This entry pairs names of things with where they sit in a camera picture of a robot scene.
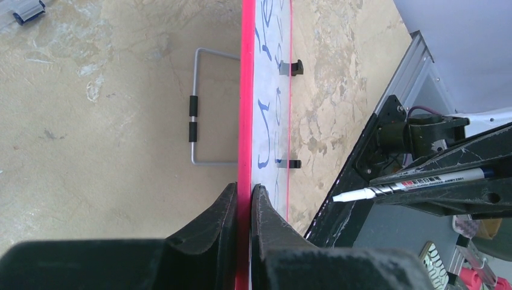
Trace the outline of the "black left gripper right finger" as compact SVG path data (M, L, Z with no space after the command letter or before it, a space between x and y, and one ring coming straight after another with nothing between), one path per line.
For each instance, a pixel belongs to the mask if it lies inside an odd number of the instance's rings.
M418 258L401 250L319 248L256 185L251 201L252 289L432 289Z

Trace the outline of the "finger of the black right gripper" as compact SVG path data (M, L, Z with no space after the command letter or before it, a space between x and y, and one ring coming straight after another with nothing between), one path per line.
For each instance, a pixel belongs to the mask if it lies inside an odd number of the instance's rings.
M376 204L401 205L436 216L472 219L511 217L511 178L490 178L420 188L374 198Z
M511 158L511 123L487 130L429 158L370 181L370 185L457 172L475 167L492 167Z

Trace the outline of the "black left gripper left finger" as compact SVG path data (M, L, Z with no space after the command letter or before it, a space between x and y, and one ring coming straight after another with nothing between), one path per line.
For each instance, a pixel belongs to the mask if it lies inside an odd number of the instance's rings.
M237 186L165 239L22 242L1 257L2 289L234 289Z

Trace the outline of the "white blue whiteboard marker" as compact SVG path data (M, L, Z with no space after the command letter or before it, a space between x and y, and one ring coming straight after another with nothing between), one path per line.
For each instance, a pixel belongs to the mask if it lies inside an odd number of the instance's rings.
M491 178L493 176L493 169L478 167L458 172L444 173L424 178L409 179L405 181L365 187L358 190L340 193L336 196L333 196L332 199L334 202L350 202L363 199L373 199L378 196L386 196L394 193L407 192L410 190L435 187L439 185L476 181L479 179Z

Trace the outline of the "pink framed whiteboard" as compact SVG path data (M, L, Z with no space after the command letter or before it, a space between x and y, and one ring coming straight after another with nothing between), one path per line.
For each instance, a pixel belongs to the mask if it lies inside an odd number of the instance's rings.
M235 287L250 287L251 195L266 187L271 206L289 212L292 3L243 1L237 163Z

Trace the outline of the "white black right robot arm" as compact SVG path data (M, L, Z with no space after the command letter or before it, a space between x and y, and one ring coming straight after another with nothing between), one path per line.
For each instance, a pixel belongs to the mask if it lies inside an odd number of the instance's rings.
M409 153L412 162L371 185L400 184L374 202L438 216L511 217L511 123L467 137L466 117L417 114L376 133L385 153Z

